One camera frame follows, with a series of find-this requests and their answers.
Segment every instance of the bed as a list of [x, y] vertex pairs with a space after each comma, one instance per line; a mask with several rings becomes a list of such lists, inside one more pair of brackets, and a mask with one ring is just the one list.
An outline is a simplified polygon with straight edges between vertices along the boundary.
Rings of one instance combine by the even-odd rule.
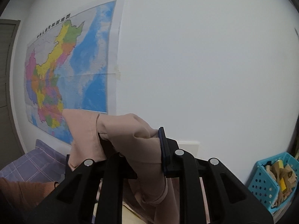
[[0, 177], [9, 181], [60, 182], [65, 164], [64, 155], [36, 140], [35, 149], [5, 166]]

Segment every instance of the white wall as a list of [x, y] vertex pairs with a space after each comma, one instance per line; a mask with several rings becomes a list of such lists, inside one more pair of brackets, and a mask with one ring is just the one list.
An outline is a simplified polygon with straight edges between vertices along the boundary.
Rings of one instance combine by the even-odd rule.
[[[13, 66], [16, 122], [28, 150], [37, 138], [68, 145], [27, 121], [24, 59], [45, 24], [93, 0], [36, 0]], [[168, 137], [201, 142], [241, 181], [254, 163], [287, 149], [299, 112], [299, 15], [288, 0], [127, 0], [118, 54], [117, 114], [135, 113]]]
[[16, 45], [19, 39], [20, 31], [23, 25], [25, 18], [28, 15], [30, 7], [34, 0], [10, 0], [4, 9], [3, 13], [0, 16], [0, 19], [12, 19], [12, 20], [20, 20], [20, 25], [18, 27], [18, 31], [15, 37], [15, 42], [13, 44], [12, 54], [11, 54], [11, 63], [10, 63], [10, 97], [11, 97], [11, 106], [12, 113], [16, 124], [16, 130], [20, 138], [21, 145], [23, 147], [24, 152], [27, 152], [26, 145], [24, 144], [24, 140], [22, 138], [22, 134], [20, 131], [20, 127], [16, 121], [16, 108], [14, 107], [14, 97], [13, 97], [13, 67], [15, 61], [15, 53], [16, 53]]

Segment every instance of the wall outlet plate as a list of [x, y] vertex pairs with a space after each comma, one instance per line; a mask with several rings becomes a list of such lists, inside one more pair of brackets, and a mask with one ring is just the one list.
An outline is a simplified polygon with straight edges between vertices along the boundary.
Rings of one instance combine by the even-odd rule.
[[198, 155], [200, 142], [198, 141], [177, 141], [180, 149], [191, 153], [195, 158]]

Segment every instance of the blue plastic basket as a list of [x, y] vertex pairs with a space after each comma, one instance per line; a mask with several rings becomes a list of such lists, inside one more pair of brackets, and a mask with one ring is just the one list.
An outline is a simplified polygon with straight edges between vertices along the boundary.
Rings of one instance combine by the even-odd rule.
[[295, 171], [297, 177], [299, 175], [299, 162], [292, 157], [289, 153], [281, 153], [276, 156], [258, 161], [256, 163], [256, 173], [250, 182], [248, 189], [252, 192], [252, 194], [267, 208], [270, 213], [275, 213], [280, 208], [284, 207], [292, 198], [295, 193], [295, 189], [297, 188], [298, 178], [296, 187], [293, 188], [293, 192], [290, 196], [279, 206], [275, 208], [271, 208], [271, 206], [275, 203], [278, 198], [279, 185], [277, 182], [272, 179], [272, 177], [267, 173], [265, 167], [268, 161], [271, 163], [275, 163], [278, 160], [283, 160], [284, 166], [289, 164], [291, 168]]

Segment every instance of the cloth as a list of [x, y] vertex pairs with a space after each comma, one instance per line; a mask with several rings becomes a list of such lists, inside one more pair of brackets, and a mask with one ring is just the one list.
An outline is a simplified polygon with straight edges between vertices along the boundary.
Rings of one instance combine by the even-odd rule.
[[10, 182], [0, 178], [0, 191], [14, 208], [30, 211], [54, 190], [55, 183]]
[[74, 139], [68, 161], [72, 170], [87, 158], [105, 160], [101, 142], [110, 142], [138, 176], [124, 180], [128, 206], [147, 223], [179, 223], [179, 180], [163, 175], [158, 130], [134, 114], [109, 116], [64, 109], [62, 115]]
[[278, 161], [275, 162], [272, 166], [265, 166], [265, 168], [269, 175], [280, 186], [278, 197], [277, 200], [274, 201], [273, 207], [280, 206], [283, 201], [285, 201], [290, 196], [290, 194], [292, 193], [292, 189], [296, 187], [297, 175], [289, 164], [287, 164], [285, 167], [281, 167]]

